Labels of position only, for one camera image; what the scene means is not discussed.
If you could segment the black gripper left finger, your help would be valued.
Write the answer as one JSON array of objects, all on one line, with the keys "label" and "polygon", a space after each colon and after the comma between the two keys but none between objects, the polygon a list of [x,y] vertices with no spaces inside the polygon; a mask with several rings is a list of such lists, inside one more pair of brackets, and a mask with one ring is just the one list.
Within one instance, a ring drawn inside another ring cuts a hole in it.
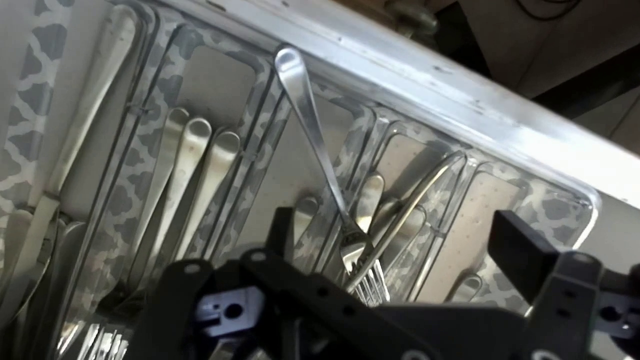
[{"label": "black gripper left finger", "polygon": [[292,208],[278,208],[274,213],[265,248],[279,257],[282,260],[293,260],[293,210]]}]

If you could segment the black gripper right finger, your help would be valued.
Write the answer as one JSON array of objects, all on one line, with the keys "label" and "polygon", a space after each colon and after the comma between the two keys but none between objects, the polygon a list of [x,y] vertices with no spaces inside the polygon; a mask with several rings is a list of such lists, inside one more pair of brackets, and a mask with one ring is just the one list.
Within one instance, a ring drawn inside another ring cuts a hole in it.
[{"label": "black gripper right finger", "polygon": [[525,303],[534,303],[552,273],[557,251],[511,210],[496,210],[488,255]]}]

